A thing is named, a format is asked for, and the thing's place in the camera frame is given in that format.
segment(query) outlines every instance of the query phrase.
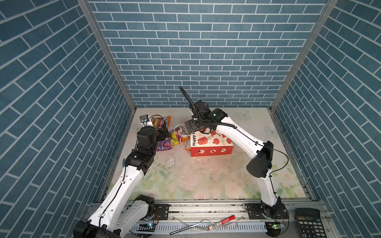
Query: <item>red marker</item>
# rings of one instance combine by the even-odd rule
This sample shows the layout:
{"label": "red marker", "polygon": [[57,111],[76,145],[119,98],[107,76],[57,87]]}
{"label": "red marker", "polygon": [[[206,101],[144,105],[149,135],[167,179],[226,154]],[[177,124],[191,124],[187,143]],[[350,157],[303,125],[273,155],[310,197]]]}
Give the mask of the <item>red marker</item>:
{"label": "red marker", "polygon": [[208,226],[208,230],[213,230],[214,228],[219,227],[219,226],[221,226],[227,222],[230,222],[231,220],[234,220],[234,219],[235,219],[235,215],[232,215],[228,218],[225,218],[224,220],[221,220],[219,222],[214,223],[213,225]]}

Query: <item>blue brick wallpaper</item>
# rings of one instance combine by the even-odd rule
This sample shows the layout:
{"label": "blue brick wallpaper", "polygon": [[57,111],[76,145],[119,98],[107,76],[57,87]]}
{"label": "blue brick wallpaper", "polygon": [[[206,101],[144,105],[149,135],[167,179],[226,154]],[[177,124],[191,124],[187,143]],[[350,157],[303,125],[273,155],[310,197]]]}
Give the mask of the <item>blue brick wallpaper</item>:
{"label": "blue brick wallpaper", "polygon": [[326,0],[90,0],[137,107],[268,107]]}
{"label": "blue brick wallpaper", "polygon": [[381,1],[339,0],[275,114],[343,237],[379,238]]}
{"label": "blue brick wallpaper", "polygon": [[130,114],[76,0],[0,1],[0,237],[71,237]]}

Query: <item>flower pattern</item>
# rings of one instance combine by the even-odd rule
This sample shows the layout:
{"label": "flower pattern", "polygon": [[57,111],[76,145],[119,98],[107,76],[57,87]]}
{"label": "flower pattern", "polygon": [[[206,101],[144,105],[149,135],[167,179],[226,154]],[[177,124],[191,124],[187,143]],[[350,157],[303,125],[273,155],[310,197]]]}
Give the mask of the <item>flower pattern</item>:
{"label": "flower pattern", "polygon": [[[188,109],[155,110],[138,109],[130,130],[132,135],[128,135],[126,140],[126,145],[128,144],[130,147],[126,149],[125,154],[123,151],[123,156],[131,151],[130,144],[135,145],[136,131],[141,128],[141,125],[138,124],[139,115],[170,115],[170,129],[190,118]],[[237,113],[237,109],[224,108],[224,111],[228,115],[232,115],[232,119],[250,134],[263,141],[271,141],[274,148],[285,152],[276,130],[270,129],[275,128],[275,126],[266,109],[252,108]],[[256,179],[246,170],[249,157],[237,145],[234,145],[231,155],[207,157],[191,157],[188,150],[176,145],[171,150],[157,152],[154,159],[146,175],[132,192],[130,200],[135,199],[140,194],[162,200],[261,197]],[[284,155],[274,152],[272,170],[281,168],[286,160]],[[118,174],[121,173],[122,158],[118,165],[112,180],[113,183],[116,182]],[[274,189],[278,195],[285,198],[305,197],[291,163],[272,175]]]}

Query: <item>calculator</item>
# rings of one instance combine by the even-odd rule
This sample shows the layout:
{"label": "calculator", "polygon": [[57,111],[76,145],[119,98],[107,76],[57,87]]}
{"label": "calculator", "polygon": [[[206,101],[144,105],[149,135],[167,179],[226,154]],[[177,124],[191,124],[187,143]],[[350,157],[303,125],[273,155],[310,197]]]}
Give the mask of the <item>calculator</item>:
{"label": "calculator", "polygon": [[326,238],[320,211],[313,208],[296,208],[295,216],[302,238]]}

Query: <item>floral tabletop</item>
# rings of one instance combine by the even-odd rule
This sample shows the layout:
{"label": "floral tabletop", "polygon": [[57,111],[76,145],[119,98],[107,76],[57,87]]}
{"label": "floral tabletop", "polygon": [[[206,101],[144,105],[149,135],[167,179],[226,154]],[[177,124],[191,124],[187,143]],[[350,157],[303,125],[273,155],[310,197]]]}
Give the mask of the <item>floral tabletop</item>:
{"label": "floral tabletop", "polygon": [[[269,140],[275,149],[286,152],[266,108],[223,110],[254,137],[262,141]],[[170,130],[191,118],[189,109],[137,109],[111,186],[122,172],[123,159],[135,145],[136,132],[142,127],[139,116],[145,114],[171,116]],[[157,200],[260,198],[256,179],[246,170],[249,160],[248,155],[236,145],[231,155],[206,157],[191,157],[188,150],[176,145],[171,150],[156,153],[155,161],[132,192],[130,200],[140,194]],[[286,161],[283,154],[274,152],[272,169],[282,167]],[[272,175],[278,195],[284,198],[305,197],[291,163]]]}

